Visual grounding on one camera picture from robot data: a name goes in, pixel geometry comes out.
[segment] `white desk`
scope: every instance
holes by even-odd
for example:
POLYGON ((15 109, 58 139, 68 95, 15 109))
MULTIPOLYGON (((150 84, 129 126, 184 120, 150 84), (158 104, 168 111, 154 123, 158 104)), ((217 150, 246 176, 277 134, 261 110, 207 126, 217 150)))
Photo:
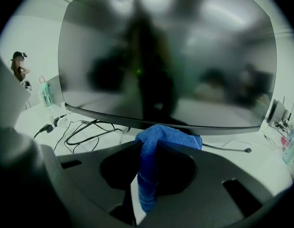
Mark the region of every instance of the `white desk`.
MULTIPOLYGON (((43 127, 46 123, 48 123, 47 118, 47 109, 42 108, 41 105, 34 106, 24 112, 21 113, 19 119, 16 123, 15 129, 16 131, 29 135, 31 137, 43 127)), ((65 114, 60 107, 53 106, 51 110, 53 117, 60 116, 65 114)), ((71 113, 68 115, 68 121, 77 121, 77 120, 92 120, 91 118, 81 116, 79 114, 71 113)), ((65 134, 65 137, 58 144, 55 154, 56 155, 65 155, 70 154, 70 151, 64 145, 64 141, 66 137, 68 137, 79 125, 81 122, 72 123, 70 128, 65 134)), ((126 129, 124 126, 115 125, 120 129, 126 129)), ((104 128, 111 129, 111 126, 106 124, 104 128)), ((51 133, 40 133, 36 137, 36 141, 40 144, 46 144, 54 148, 57 141, 62 137, 66 128, 54 128, 51 133)), ((119 131, 105 134, 99 138, 97 149, 104 149, 108 147, 112 147, 115 145, 122 143, 126 143, 134 140, 136 134, 138 134, 140 129, 131 129, 130 132, 123 134, 119 131)), ((72 138, 72 141, 77 142, 79 140, 83 140, 87 137, 102 133, 103 130, 97 128, 92 125, 85 130, 83 130, 80 134, 77 134, 72 138)), ((223 136, 201 136, 203 142, 208 143, 210 145, 214 145, 217 147, 223 146, 225 143, 237 140, 244 141, 253 144, 248 145, 243 142, 231 142, 226 148, 234 148, 234 149, 246 149, 251 148, 251 153, 244 152, 231 152, 231 151, 221 151, 215 150, 208 147, 202 148, 203 151, 212 152, 218 155, 221 155, 244 171, 255 177, 259 180, 268 190, 276 195, 277 193, 285 190, 286 188, 292 185, 292 178, 290 172, 288 171, 287 165, 283 161, 281 157, 282 152, 282 144, 280 143, 281 135, 270 127, 267 127, 266 124, 262 125, 262 128, 259 132, 256 133, 244 133, 244 134, 234 134, 234 135, 223 135, 223 136), (264 135, 267 135, 272 140, 268 141, 264 135)), ((75 153, 79 152, 87 152, 92 150, 96 143, 97 139, 91 140, 87 143, 83 143, 78 146, 75 150, 75 153)), ((138 223, 143 219, 144 212, 140 209, 140 205, 138 202, 137 195, 137 183, 136 180, 132 183, 132 192, 133 197, 133 205, 135 215, 137 217, 138 223)))

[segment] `blue towel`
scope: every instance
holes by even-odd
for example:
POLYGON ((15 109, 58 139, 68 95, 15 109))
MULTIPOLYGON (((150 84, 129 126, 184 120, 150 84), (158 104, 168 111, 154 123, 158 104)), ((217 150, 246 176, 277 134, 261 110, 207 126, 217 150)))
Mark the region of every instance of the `blue towel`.
POLYGON ((168 141, 201 150, 202 139, 200 136, 187 135, 177 129, 157 124, 140 132, 136 140, 143 142, 137 175, 138 198, 142 209, 148 213, 156 202, 158 181, 155 153, 157 141, 168 141))

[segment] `monitor screen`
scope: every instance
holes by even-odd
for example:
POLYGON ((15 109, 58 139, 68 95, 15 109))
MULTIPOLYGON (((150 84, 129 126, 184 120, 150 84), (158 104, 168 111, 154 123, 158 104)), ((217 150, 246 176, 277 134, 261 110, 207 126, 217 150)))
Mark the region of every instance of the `monitor screen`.
POLYGON ((61 26, 65 103, 112 119, 259 127, 275 77, 273 27, 254 0, 73 0, 61 26))

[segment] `person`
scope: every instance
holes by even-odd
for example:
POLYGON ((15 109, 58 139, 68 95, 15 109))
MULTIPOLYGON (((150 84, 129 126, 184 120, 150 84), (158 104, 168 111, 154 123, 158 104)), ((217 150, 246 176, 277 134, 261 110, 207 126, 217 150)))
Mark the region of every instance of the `person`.
POLYGON ((30 73, 30 70, 23 66, 24 56, 21 52, 16 51, 13 55, 11 70, 14 76, 22 82, 26 75, 30 73))

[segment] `black cable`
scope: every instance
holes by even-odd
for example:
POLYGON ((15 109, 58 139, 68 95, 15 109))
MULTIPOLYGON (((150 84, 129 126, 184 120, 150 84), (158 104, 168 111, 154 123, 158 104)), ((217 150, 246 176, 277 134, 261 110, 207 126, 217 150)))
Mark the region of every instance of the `black cable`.
MULTIPOLYGON (((81 125, 79 125, 79 126, 73 131, 73 133, 74 133, 78 128, 80 128, 83 124, 85 124, 85 123, 82 123, 81 125)), ((68 150, 70 150, 72 154, 74 154, 74 150, 76 149, 77 146, 79 146, 79 144, 76 145, 75 148, 74 148, 72 151, 71 151, 67 146, 66 146, 66 148, 67 148, 68 150)))
POLYGON ((287 137, 285 137, 277 128, 275 128, 275 127, 272 127, 272 126, 270 126, 271 128, 274 128, 274 129, 276 129, 277 130, 277 132, 279 132, 284 138, 287 138, 287 137))
POLYGON ((84 130, 85 128, 87 128, 87 127, 89 127, 90 125, 95 124, 95 123, 99 123, 99 122, 98 122, 97 120, 93 120, 93 121, 89 122, 86 126, 82 127, 81 129, 79 129, 79 130, 75 131, 73 134, 71 134, 71 135, 66 139, 66 143, 67 143, 67 145, 78 145, 78 144, 81 144, 81 143, 87 142, 87 141, 89 141, 89 140, 91 140, 91 139, 94 139, 94 138, 97 138, 97 137, 99 137, 99 136, 102 136, 102 135, 104 135, 104 134, 114 132, 114 131, 121 131, 121 132, 123 132, 123 130, 121 130, 121 129, 119 129, 119 128, 115 128, 115 129, 113 129, 113 130, 110 130, 110 131, 106 131, 106 132, 104 132, 104 133, 97 134, 97 135, 95 135, 95 136, 89 137, 89 138, 84 139, 84 140, 79 141, 79 142, 72 142, 72 143, 69 142, 69 140, 70 140, 74 135, 78 134, 80 131, 84 130))
MULTIPOLYGON (((78 128, 79 128, 80 126, 82 126, 83 124, 86 124, 86 123, 89 123, 89 122, 86 121, 85 123, 82 123, 81 125, 78 126, 78 128)), ((75 148, 74 148, 73 151, 72 151, 73 154, 74 154, 75 149, 76 149, 79 145, 80 145, 80 144, 78 144, 78 145, 75 146, 75 148)))
POLYGON ((70 127, 70 125, 71 125, 71 123, 77 123, 77 122, 80 122, 80 121, 85 121, 85 120, 78 120, 78 121, 75 121, 75 122, 70 122, 69 123, 69 126, 67 127, 67 129, 65 130, 65 132, 63 133, 63 135, 62 135, 62 137, 58 140, 58 142, 56 143, 56 145, 55 145, 55 147, 54 147, 54 152, 55 152, 55 150, 56 150, 56 147, 57 147, 57 145, 58 145, 58 143, 60 142, 60 140, 62 140, 63 139, 63 137, 65 136, 65 134, 66 134, 66 131, 69 129, 69 127, 70 127))
POLYGON ((63 143, 64 145, 65 145, 65 147, 71 152, 71 154, 74 154, 73 152, 72 152, 72 150, 71 149, 69 149, 67 146, 66 146, 66 143, 64 142, 63 143))
MULTIPOLYGON (((115 126, 114 126, 112 123, 106 123, 106 122, 102 122, 102 121, 98 121, 97 123, 98 123, 98 124, 110 124, 110 125, 113 127, 113 129, 112 129, 112 130, 114 130, 114 129, 115 129, 115 126)), ((104 128, 102 128, 101 126, 98 126, 96 123, 95 123, 94 125, 95 125, 95 126, 97 126, 97 127, 99 127, 100 129, 102 129, 102 130, 106 131, 106 132, 109 132, 109 131, 111 131, 111 130, 104 129, 104 128)))
POLYGON ((212 146, 212 145, 206 144, 206 143, 203 143, 202 145, 203 145, 203 146, 206 146, 206 147, 209 147, 209 148, 216 149, 216 150, 237 151, 237 152, 245 152, 245 153, 250 153, 250 152, 252 152, 252 150, 251 150, 250 148, 247 148, 247 149, 245 149, 245 150, 234 150, 234 149, 218 148, 218 147, 215 147, 215 146, 212 146))
POLYGON ((280 123, 280 122, 282 122, 282 124, 283 124, 283 127, 281 128, 283 130, 283 132, 287 132, 289 135, 292 131, 292 129, 290 128, 290 125, 288 123, 286 123, 286 121, 279 120, 278 123, 280 123))
POLYGON ((36 134, 35 134, 35 136, 33 137, 33 138, 36 138, 36 136, 38 135, 38 134, 40 134, 41 133, 41 131, 39 130, 36 134))
POLYGON ((94 151, 94 149, 96 148, 96 146, 98 145, 98 142, 95 144, 94 148, 91 151, 94 151))
POLYGON ((53 131, 53 126, 51 124, 45 124, 42 128, 39 129, 39 131, 34 135, 33 138, 36 138, 36 136, 44 131, 47 131, 47 133, 50 133, 53 131))

